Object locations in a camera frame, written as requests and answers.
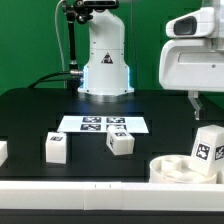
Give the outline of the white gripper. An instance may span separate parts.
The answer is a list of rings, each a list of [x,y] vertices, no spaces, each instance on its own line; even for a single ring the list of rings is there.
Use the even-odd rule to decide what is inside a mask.
[[[196,120],[203,114],[198,91],[224,92],[224,8],[201,9],[166,25],[159,82],[164,89],[187,90]]]

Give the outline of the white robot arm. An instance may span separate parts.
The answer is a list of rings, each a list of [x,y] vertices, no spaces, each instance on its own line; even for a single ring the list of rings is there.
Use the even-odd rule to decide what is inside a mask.
[[[110,13],[118,0],[80,0],[89,24],[90,57],[84,66],[83,95],[112,101],[134,91],[124,62],[123,22]],[[159,83],[167,90],[184,90],[200,118],[198,94],[224,92],[224,0],[202,0],[202,7],[166,24],[170,40],[163,46]]]

